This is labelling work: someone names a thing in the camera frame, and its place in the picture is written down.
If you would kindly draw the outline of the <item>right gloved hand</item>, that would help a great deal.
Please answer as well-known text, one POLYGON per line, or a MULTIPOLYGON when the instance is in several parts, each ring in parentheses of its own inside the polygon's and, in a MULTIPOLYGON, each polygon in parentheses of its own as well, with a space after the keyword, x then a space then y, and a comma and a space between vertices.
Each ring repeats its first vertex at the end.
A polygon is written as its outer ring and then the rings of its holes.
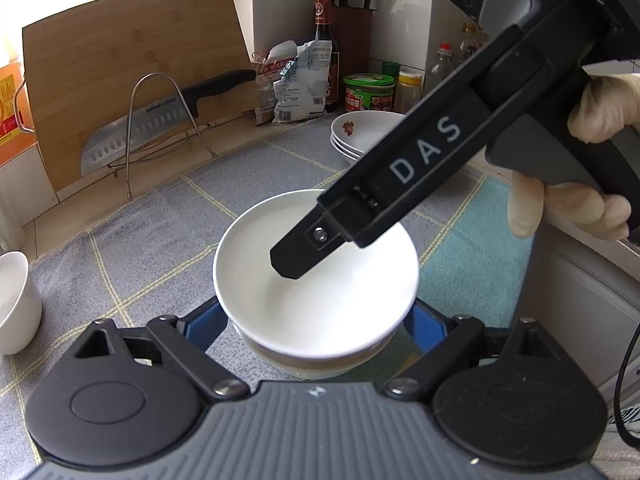
POLYGON ((532 236, 546 212, 600 240, 639 241, 639 77, 582 78, 574 110, 544 99, 487 149, 512 172, 508 223, 532 236))

